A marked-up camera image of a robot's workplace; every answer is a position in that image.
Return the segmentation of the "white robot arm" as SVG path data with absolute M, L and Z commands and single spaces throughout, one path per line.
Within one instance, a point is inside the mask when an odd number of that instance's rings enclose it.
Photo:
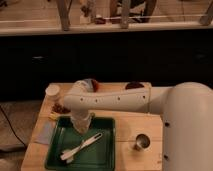
M 160 114 L 162 171 L 213 171 L 213 89 L 202 83 L 96 92 L 79 80 L 63 104 L 77 117 L 90 110 Z

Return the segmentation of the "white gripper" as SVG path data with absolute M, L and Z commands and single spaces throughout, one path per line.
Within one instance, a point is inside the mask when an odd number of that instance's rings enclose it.
M 88 114 L 84 118 L 80 116 L 72 116 L 71 122 L 78 133 L 85 134 L 89 130 L 92 118 L 93 116 L 91 114 Z

